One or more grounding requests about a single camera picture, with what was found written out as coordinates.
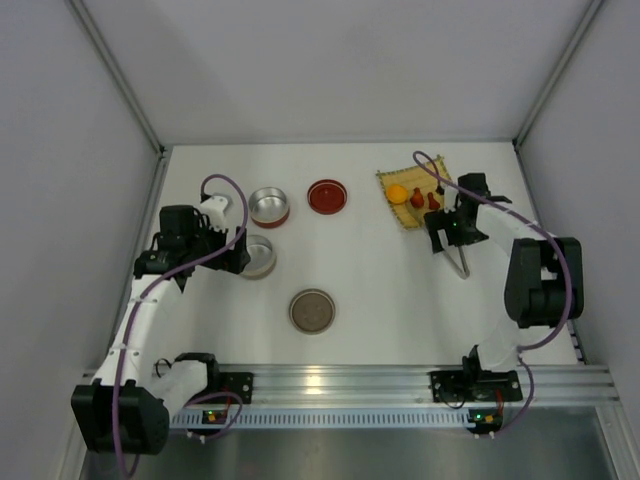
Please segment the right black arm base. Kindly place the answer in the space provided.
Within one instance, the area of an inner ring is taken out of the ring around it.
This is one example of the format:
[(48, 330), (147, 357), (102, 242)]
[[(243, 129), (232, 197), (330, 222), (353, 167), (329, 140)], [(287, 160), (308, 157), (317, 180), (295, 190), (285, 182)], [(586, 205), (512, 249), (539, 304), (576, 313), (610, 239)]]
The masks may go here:
[(493, 372), (483, 370), (476, 356), (462, 357), (459, 367), (429, 373), (433, 400), (452, 408), (467, 403), (518, 402), (523, 399), (515, 370)]

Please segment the metal tongs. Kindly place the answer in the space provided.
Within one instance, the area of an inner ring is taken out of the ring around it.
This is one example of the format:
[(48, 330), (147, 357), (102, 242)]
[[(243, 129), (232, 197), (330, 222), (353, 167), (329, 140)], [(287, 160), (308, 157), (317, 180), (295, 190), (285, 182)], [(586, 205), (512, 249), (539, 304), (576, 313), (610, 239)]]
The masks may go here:
[(470, 276), (470, 269), (464, 252), (464, 245), (458, 242), (450, 243), (444, 230), (438, 233), (438, 238), (442, 244), (441, 254), (452, 267), (456, 275), (462, 280)]

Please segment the red chicken drumstick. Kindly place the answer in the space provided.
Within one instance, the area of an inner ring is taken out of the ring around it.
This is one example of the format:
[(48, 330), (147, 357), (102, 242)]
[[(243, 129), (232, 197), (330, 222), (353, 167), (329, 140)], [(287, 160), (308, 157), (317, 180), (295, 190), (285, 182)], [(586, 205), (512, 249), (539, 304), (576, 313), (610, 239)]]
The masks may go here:
[(437, 211), (441, 208), (441, 204), (433, 192), (429, 192), (427, 194), (427, 202), (428, 202), (428, 209), (430, 211)]

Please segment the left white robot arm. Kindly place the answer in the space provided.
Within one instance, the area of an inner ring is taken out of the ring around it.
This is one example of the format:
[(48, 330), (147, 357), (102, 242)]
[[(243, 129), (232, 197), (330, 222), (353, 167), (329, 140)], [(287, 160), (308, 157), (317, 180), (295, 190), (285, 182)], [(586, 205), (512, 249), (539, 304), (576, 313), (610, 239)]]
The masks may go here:
[(88, 450), (156, 455), (172, 418), (195, 398), (220, 391), (210, 353), (181, 353), (168, 373), (155, 365), (177, 324), (175, 308), (196, 267), (238, 275), (249, 263), (245, 229), (228, 243), (229, 197), (161, 209), (151, 247), (134, 263), (131, 296), (109, 351), (92, 380), (75, 387), (71, 407)]

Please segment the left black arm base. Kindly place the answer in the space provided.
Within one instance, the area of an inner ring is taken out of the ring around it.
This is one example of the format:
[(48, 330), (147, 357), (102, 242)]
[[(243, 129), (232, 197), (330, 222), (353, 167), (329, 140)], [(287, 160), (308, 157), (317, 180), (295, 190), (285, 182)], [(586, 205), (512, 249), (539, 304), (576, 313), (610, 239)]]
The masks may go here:
[(238, 395), (244, 404), (252, 403), (254, 386), (254, 374), (249, 371), (219, 371), (209, 376), (207, 386), (199, 393), (199, 396), (232, 392)]

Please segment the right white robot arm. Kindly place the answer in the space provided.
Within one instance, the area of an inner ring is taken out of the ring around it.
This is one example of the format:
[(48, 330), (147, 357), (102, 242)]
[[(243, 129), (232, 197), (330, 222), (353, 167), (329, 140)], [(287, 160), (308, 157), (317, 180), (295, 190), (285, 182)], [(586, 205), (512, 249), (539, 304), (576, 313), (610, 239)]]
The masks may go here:
[(504, 382), (522, 353), (551, 343), (584, 308), (582, 248), (524, 217), (505, 196), (490, 192), (482, 173), (441, 190), (446, 206), (424, 216), (436, 254), (492, 241), (508, 260), (504, 314), (491, 334), (462, 360), (471, 383)]

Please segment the beige round lid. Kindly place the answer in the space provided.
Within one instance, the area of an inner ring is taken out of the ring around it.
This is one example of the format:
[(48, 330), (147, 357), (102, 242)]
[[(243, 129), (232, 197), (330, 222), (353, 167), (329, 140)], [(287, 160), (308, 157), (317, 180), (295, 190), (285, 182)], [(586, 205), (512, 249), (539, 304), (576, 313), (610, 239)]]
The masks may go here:
[(298, 292), (291, 300), (288, 316), (296, 330), (307, 335), (325, 332), (336, 316), (336, 305), (323, 290), (309, 288)]

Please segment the orange yellow food ball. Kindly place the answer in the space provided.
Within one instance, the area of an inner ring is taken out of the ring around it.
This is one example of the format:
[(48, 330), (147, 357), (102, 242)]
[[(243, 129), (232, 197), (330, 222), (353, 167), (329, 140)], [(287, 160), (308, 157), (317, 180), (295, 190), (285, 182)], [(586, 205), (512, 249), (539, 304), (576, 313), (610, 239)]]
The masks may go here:
[(399, 184), (392, 184), (386, 188), (386, 198), (393, 205), (404, 204), (409, 197), (408, 190)]

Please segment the orange chicken drumstick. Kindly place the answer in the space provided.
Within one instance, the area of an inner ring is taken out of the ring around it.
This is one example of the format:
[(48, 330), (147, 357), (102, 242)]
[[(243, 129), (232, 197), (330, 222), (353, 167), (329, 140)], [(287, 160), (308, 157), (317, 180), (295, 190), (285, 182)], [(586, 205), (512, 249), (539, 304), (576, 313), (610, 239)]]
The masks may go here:
[(413, 194), (410, 197), (410, 204), (415, 208), (415, 209), (420, 209), (424, 207), (425, 204), (425, 200), (424, 197), (421, 193), (421, 190), (419, 188), (415, 188), (413, 190)]

